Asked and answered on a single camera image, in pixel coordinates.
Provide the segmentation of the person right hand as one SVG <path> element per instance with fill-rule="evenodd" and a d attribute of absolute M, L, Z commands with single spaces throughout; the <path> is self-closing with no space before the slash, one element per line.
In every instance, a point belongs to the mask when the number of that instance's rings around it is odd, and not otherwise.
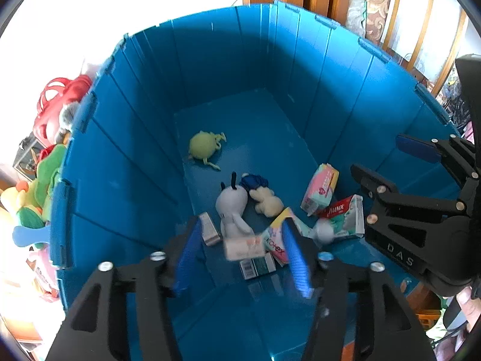
<path fill-rule="evenodd" d="M 466 330 L 470 332 L 479 318 L 480 299 L 472 298 L 472 288 L 468 286 L 450 299 L 450 304 L 443 315 L 443 325 L 452 331 L 465 324 Z"/>

